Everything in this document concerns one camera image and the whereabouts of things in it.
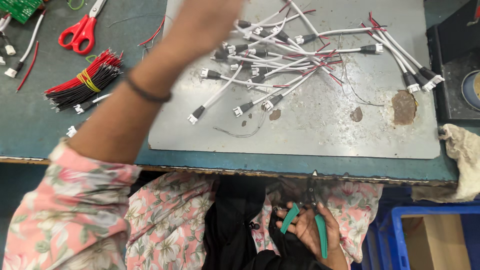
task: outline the metal sheet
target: metal sheet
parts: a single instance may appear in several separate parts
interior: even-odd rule
[[[258,22],[273,14],[282,1],[251,0],[246,4],[243,19]],[[296,2],[301,9],[316,9],[309,14],[310,21],[319,32],[343,29],[360,19],[366,20],[373,9],[375,18],[388,25],[390,33],[423,65],[429,66],[425,19],[422,2],[406,1],[314,1]],[[167,14],[174,15],[179,1],[170,1]],[[280,21],[280,16],[273,21]],[[290,36],[310,33],[300,19],[289,22],[285,32]],[[339,36],[330,36],[331,48],[336,48]],[[245,43],[241,39],[229,40],[231,44]],[[367,34],[343,35],[339,46],[344,49],[374,44]],[[304,46],[313,51],[320,42]],[[326,74],[317,72],[299,87],[294,94],[283,99],[275,109],[281,116],[271,121],[269,116],[258,133],[249,138],[235,138],[214,130],[219,126],[237,134],[251,133],[261,116],[260,106],[236,118],[232,109],[261,93],[232,85],[223,97],[204,112],[196,125],[186,118],[207,100],[225,81],[200,78],[206,67],[225,75],[232,75],[229,64],[218,63],[204,57],[192,64],[176,83],[173,100],[165,105],[152,127],[148,142],[152,149],[241,152],[263,154],[363,156],[385,158],[433,159],[440,153],[436,133],[436,118],[432,93],[417,92],[416,117],[411,125],[394,125],[391,99],[399,89],[404,89],[401,72],[389,52],[382,55],[344,54],[348,77],[357,94],[365,100],[383,107],[358,103],[351,87],[342,88]],[[341,66],[334,73],[340,76]],[[242,72],[247,79],[250,72]],[[283,84],[295,74],[282,74],[266,80]],[[350,113],[357,107],[363,119],[354,122]]]

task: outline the person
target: person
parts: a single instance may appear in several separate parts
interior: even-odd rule
[[[205,215],[215,200],[215,176],[167,173],[127,195],[141,171],[132,164],[162,103],[169,100],[172,84],[187,65],[227,38],[242,2],[184,1],[162,42],[78,133],[62,139],[49,155],[44,179],[24,196],[12,218],[4,270],[202,268],[209,256],[203,239],[208,235]],[[327,226],[328,259],[321,257],[312,209],[303,209],[288,231],[323,265],[347,269],[361,260],[361,242],[381,191],[381,185],[355,183],[326,190],[328,203],[317,210]],[[278,255],[269,219],[281,196],[278,189],[267,195],[251,219],[260,224],[251,234],[256,252]],[[276,215],[283,218],[286,209]]]

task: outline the pink floral sleeve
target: pink floral sleeve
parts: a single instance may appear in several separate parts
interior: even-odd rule
[[[123,218],[140,168],[80,156],[65,140],[10,224],[4,270],[120,270],[130,235]]]

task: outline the scissors blade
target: scissors blade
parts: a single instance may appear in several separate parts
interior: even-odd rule
[[[105,2],[107,2],[107,0],[97,0],[95,2],[95,4],[93,5],[92,9],[90,10],[90,18],[91,17],[96,17],[98,15],[98,13],[100,13],[100,11],[102,10],[103,8],[103,5],[105,5]]]

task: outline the green rubber band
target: green rubber band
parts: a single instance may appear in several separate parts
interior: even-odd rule
[[[280,228],[280,231],[285,234],[287,232],[288,226],[290,223],[292,223],[292,220],[300,213],[299,208],[297,207],[297,204],[294,203],[292,209],[288,211],[287,215],[283,219],[283,224],[282,228]]]
[[[322,249],[322,257],[327,258],[327,227],[325,226],[325,220],[321,215],[315,216],[317,222],[318,234],[320,235],[320,247]]]
[[[85,0],[82,0],[82,3],[80,3],[80,5],[79,5],[78,7],[74,8],[74,7],[72,7],[72,1],[73,1],[73,0],[68,0],[68,6],[69,6],[71,9],[73,9],[73,10],[79,10],[79,9],[81,9],[81,8],[84,6],[84,4],[85,4]]]
[[[93,61],[90,61],[90,58],[92,58],[92,57],[97,58],[96,55],[89,55],[89,56],[85,57],[85,60],[87,60],[91,64]]]

